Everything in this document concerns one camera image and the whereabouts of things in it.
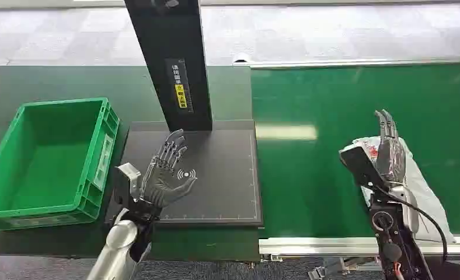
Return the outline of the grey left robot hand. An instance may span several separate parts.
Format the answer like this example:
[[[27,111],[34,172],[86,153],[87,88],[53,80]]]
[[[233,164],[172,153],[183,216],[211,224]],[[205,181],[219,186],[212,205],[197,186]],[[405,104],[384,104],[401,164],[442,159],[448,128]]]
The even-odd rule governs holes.
[[[163,141],[142,177],[141,200],[158,208],[164,208],[192,191],[197,177],[188,177],[179,186],[171,182],[171,178],[175,175],[176,165],[187,151],[184,140],[184,130],[178,129],[171,132]]]

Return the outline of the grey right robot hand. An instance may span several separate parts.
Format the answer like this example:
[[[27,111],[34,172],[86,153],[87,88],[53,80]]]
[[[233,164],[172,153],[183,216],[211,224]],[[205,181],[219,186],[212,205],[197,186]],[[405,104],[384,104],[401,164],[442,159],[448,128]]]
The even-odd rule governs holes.
[[[406,153],[399,139],[396,123],[385,109],[375,110],[374,114],[378,117],[380,129],[376,168],[389,184],[403,184],[406,174]]]

